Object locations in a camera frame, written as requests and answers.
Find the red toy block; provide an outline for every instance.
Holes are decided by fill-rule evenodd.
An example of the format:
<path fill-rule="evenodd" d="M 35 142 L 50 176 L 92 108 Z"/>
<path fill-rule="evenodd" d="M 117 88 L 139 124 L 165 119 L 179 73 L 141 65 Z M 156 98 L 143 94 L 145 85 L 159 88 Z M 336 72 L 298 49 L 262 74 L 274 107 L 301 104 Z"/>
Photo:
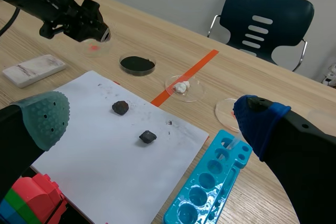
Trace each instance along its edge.
<path fill-rule="evenodd" d="M 26 202 L 36 217 L 44 223 L 63 200 L 49 224 L 57 224 L 66 210 L 66 201 L 55 182 L 48 175 L 37 174 L 33 178 L 18 179 L 12 189 Z"/>
<path fill-rule="evenodd" d="M 35 181 L 49 195 L 52 203 L 57 206 L 61 200 L 59 196 L 61 191 L 58 189 L 58 185 L 55 182 L 51 182 L 50 177 L 47 174 L 36 174 L 33 177 L 33 181 Z"/>

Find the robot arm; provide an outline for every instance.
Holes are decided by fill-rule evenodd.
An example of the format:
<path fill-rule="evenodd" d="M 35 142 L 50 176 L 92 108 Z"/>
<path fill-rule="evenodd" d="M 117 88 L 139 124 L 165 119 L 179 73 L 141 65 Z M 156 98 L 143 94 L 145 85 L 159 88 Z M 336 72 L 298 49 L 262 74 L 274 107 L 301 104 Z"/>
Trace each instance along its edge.
<path fill-rule="evenodd" d="M 44 24 L 39 33 L 45 38 L 64 33 L 78 42 L 90 38 L 99 42 L 110 40 L 110 29 L 99 12 L 100 5 L 92 0 L 84 0 L 82 6 L 74 0 L 4 1 L 41 19 Z"/>
<path fill-rule="evenodd" d="M 330 223 L 336 197 L 336 137 L 290 107 L 256 96 L 239 98 L 234 112 L 241 133 L 277 176 L 300 223 Z"/>

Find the chair leg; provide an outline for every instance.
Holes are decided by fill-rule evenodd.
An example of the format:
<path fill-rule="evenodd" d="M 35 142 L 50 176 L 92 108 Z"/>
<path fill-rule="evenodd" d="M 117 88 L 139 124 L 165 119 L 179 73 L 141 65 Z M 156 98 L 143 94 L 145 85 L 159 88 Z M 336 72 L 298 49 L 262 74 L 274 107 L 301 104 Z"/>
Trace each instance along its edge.
<path fill-rule="evenodd" d="M 306 50 L 307 50 L 307 45 L 308 45 L 308 42 L 304 39 L 302 39 L 302 41 L 305 43 L 305 45 L 303 46 L 303 50 L 302 50 L 302 54 L 301 54 L 301 58 L 299 60 L 299 63 L 297 64 L 297 66 L 294 68 L 293 72 L 295 72 L 299 66 L 302 64 L 303 62 L 303 59 L 304 59 L 304 56 L 306 54 Z"/>
<path fill-rule="evenodd" d="M 212 31 L 212 28 L 214 27 L 214 24 L 215 24 L 215 21 L 216 21 L 216 19 L 217 19 L 217 18 L 220 18 L 220 15 L 216 15 L 216 16 L 214 17 L 214 20 L 212 21 L 212 24 L 211 24 L 210 30 L 208 31 L 207 38 L 209 38 L 209 36 L 210 36 L 210 33 L 211 33 L 211 31 Z"/>

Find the white substance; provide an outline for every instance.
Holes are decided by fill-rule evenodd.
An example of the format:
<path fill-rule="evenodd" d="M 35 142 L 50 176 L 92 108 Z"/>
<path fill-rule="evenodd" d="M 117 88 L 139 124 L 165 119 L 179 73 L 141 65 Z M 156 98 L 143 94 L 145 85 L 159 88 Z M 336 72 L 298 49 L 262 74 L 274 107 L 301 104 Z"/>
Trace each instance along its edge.
<path fill-rule="evenodd" d="M 187 85 L 182 82 L 178 82 L 173 88 L 175 92 L 183 94 L 187 90 Z"/>
<path fill-rule="evenodd" d="M 65 69 L 66 64 L 52 55 L 43 55 L 3 70 L 19 88 L 24 88 Z"/>
<path fill-rule="evenodd" d="M 184 83 L 187 86 L 187 89 L 190 88 L 190 83 L 188 81 L 182 81 L 182 83 Z"/>

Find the dark stone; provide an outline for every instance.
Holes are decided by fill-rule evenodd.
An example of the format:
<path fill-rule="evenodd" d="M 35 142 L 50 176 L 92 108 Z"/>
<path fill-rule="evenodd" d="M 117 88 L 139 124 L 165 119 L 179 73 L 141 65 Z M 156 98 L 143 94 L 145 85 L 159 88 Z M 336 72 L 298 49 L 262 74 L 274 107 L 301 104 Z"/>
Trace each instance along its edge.
<path fill-rule="evenodd" d="M 152 143 L 156 139 L 156 135 L 150 131 L 145 131 L 139 138 L 146 144 Z"/>
<path fill-rule="evenodd" d="M 129 107 L 125 101 L 119 101 L 112 105 L 112 109 L 118 115 L 125 115 Z"/>

